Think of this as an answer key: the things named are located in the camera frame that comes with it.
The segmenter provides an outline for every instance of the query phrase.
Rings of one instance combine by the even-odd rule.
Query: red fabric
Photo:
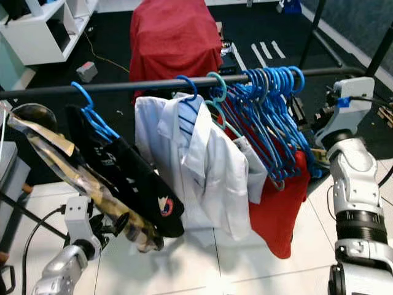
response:
[[[222,64],[204,0],[144,0],[131,19],[130,81],[205,76]]]
[[[260,148],[266,151],[251,128],[242,122],[241,125],[247,130],[247,136],[251,136]],[[228,128],[225,129],[225,133],[231,139],[236,138]],[[296,167],[301,171],[300,176],[285,179],[283,191],[278,191],[270,179],[267,179],[260,204],[249,202],[252,229],[266,241],[270,251],[281,259],[290,257],[290,241],[296,217],[300,205],[307,199],[307,187],[311,178],[307,169],[306,155],[298,151],[295,153],[295,160]]]

